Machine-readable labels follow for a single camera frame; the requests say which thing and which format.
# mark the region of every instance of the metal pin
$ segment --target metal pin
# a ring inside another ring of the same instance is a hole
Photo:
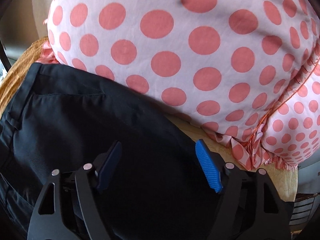
[[[56,169],[56,170],[53,170],[53,171],[51,172],[51,175],[52,175],[52,176],[57,176],[59,173],[60,173],[60,171],[59,171],[58,169]]]
[[[83,165],[84,170],[90,170],[92,168],[92,164],[91,163],[87,163],[85,165]]]
[[[233,163],[226,163],[226,168],[232,170],[235,167]]]
[[[261,174],[261,175],[266,175],[267,174],[267,171],[265,169],[259,169],[258,172]]]

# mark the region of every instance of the tan blanket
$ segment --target tan blanket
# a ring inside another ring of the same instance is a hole
[[[48,38],[42,38],[39,41],[34,42],[29,49],[27,49],[19,60],[12,66],[9,70],[6,78],[0,85],[0,114],[4,112],[7,104],[20,87],[24,77],[26,76],[30,66],[36,60],[39,59],[42,44],[47,41]],[[177,117],[167,116],[168,119],[173,122],[181,131],[186,135],[192,138],[194,141],[199,139],[204,139],[209,149],[212,152],[219,153],[226,162],[232,162],[236,166],[242,169],[237,161],[232,157],[231,150],[225,148],[224,146],[218,144],[217,142],[212,141],[206,133],[201,128],[196,128],[189,123],[180,120]],[[284,201],[294,201],[295,195],[297,193],[298,187],[298,170],[296,171],[287,171],[287,170],[278,170],[275,168],[274,164],[267,166],[262,166],[266,169],[269,176],[271,177],[273,183],[278,190],[278,193],[282,200]]]

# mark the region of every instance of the ribbed blue pad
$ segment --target ribbed blue pad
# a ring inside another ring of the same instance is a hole
[[[216,193],[220,193],[223,188],[220,180],[220,172],[210,158],[209,152],[202,141],[196,142],[196,155],[210,188],[213,188]]]

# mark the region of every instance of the black fabric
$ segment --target black fabric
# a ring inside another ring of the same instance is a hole
[[[123,157],[97,205],[119,239],[205,239],[211,229],[219,196],[195,143],[113,81],[33,64],[0,130],[0,203],[23,237],[50,172],[77,170],[115,140]]]

